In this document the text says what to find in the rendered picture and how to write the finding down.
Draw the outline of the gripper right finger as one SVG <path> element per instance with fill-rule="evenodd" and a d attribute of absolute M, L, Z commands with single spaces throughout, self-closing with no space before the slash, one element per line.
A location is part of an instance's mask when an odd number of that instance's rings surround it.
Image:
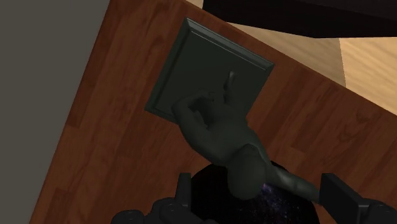
<path fill-rule="evenodd" d="M 319 204 L 337 224 L 397 224 L 397 209 L 362 197 L 334 173 L 323 173 Z"/>

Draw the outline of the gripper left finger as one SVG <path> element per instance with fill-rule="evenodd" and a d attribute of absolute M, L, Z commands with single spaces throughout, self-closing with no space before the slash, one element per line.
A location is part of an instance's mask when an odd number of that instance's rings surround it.
<path fill-rule="evenodd" d="M 202 220 L 193 214 L 191 201 L 191 174 L 181 173 L 174 197 L 155 201 L 147 215 L 137 209 L 121 211 L 113 216 L 111 224 L 218 224 L 214 220 Z"/>

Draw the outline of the black speckled round bowl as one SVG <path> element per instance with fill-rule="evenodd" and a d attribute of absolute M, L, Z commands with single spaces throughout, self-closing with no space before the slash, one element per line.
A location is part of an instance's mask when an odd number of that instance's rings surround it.
<path fill-rule="evenodd" d="M 213 164 L 192 177 L 192 212 L 219 224 L 320 224 L 311 201 L 276 186 L 264 185 L 250 200 L 235 198 L 226 169 Z"/>

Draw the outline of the brown wooden table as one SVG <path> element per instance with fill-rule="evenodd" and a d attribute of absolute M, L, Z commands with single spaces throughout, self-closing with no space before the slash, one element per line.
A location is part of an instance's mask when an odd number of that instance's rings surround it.
<path fill-rule="evenodd" d="M 29 224 L 109 224 L 207 161 L 144 110 L 185 17 L 271 60 L 248 121 L 272 160 L 397 208 L 397 116 L 185 0 L 110 0 Z"/>

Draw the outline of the dark green human figure statue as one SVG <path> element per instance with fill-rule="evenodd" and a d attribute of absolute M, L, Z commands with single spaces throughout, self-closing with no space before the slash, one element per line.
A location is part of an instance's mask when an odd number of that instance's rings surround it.
<path fill-rule="evenodd" d="M 251 199 L 270 184 L 317 202 L 318 189 L 274 166 L 247 124 L 273 68 L 271 61 L 186 18 L 145 108 L 177 124 L 198 154 L 225 167 L 237 198 Z"/>

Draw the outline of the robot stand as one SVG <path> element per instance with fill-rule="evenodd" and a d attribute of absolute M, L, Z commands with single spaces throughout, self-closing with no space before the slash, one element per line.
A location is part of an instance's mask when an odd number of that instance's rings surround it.
<path fill-rule="evenodd" d="M 226 22 L 310 38 L 397 37 L 397 0 L 204 0 Z"/>

